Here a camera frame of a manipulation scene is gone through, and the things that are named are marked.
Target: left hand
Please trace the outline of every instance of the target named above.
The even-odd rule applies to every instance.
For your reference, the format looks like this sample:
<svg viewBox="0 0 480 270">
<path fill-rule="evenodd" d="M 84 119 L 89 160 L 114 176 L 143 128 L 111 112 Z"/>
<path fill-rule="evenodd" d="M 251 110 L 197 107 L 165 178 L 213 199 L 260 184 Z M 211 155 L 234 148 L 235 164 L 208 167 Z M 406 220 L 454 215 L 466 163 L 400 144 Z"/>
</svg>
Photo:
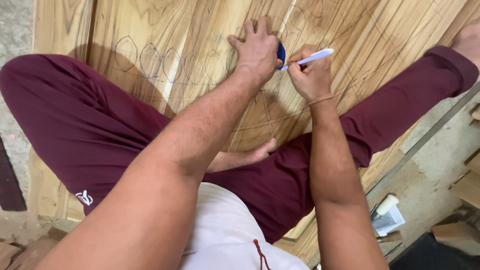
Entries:
<svg viewBox="0 0 480 270">
<path fill-rule="evenodd" d="M 229 35 L 228 42 L 237 50 L 239 60 L 236 70 L 244 70 L 250 78 L 264 85 L 268 82 L 275 70 L 282 65 L 277 59 L 278 38 L 267 34 L 267 18 L 258 18 L 257 32 L 254 32 L 253 22 L 245 22 L 245 42 Z"/>
</svg>

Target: maroon trousers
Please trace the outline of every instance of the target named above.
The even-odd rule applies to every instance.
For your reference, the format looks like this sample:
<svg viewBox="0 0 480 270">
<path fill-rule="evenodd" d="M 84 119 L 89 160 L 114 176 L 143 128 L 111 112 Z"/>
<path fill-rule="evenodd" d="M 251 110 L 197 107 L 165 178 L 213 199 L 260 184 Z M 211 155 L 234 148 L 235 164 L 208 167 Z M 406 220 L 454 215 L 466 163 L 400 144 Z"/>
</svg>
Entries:
<svg viewBox="0 0 480 270">
<path fill-rule="evenodd" d="M 342 115 L 357 167 L 367 167 L 373 153 L 389 147 L 442 99 L 470 89 L 478 76 L 468 59 L 436 47 Z M 11 60 L 0 71 L 0 90 L 40 158 L 71 193 L 83 198 L 86 214 L 170 121 L 92 68 L 62 55 Z M 311 138 L 304 134 L 291 140 L 261 162 L 207 173 L 204 182 L 242 199 L 273 243 L 313 209 Z"/>
</svg>

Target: hand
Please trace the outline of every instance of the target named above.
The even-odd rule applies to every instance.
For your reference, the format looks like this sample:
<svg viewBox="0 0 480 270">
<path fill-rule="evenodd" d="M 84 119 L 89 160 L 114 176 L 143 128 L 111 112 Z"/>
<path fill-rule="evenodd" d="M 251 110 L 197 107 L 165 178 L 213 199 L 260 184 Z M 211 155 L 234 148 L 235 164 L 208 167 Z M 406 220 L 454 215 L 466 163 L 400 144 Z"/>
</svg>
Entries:
<svg viewBox="0 0 480 270">
<path fill-rule="evenodd" d="M 332 77 L 330 75 L 330 57 L 313 60 L 301 67 L 298 61 L 308 58 L 314 53 L 309 49 L 293 55 L 288 60 L 288 74 L 296 91 L 307 100 L 313 101 L 324 95 L 331 94 Z"/>
<path fill-rule="evenodd" d="M 235 70 L 244 70 L 249 78 L 264 85 L 268 82 L 275 70 L 282 65 L 277 59 L 278 38 L 267 34 L 267 18 L 258 18 L 257 32 L 253 30 L 253 22 L 245 22 L 245 42 L 229 35 L 228 42 L 237 50 L 239 60 Z"/>
</svg>

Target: person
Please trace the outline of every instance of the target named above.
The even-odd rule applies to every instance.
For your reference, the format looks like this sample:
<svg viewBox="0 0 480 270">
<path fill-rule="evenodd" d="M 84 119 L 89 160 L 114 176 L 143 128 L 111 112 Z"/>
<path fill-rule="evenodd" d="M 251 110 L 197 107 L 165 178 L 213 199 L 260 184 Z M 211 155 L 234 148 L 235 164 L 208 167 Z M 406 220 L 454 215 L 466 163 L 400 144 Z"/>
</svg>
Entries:
<svg viewBox="0 0 480 270">
<path fill-rule="evenodd" d="M 25 55 L 3 66 L 8 107 L 87 214 L 37 269 L 306 270 L 271 244 L 314 206 L 323 267 L 388 268 L 357 168 L 475 84 L 480 25 L 452 48 L 428 50 L 341 116 L 329 98 L 329 58 L 300 67 L 311 51 L 292 56 L 288 74 L 313 128 L 271 155 L 274 141 L 219 153 L 280 64 L 265 17 L 256 31 L 245 23 L 245 42 L 228 40 L 239 53 L 235 72 L 173 120 L 66 56 Z"/>
</svg>

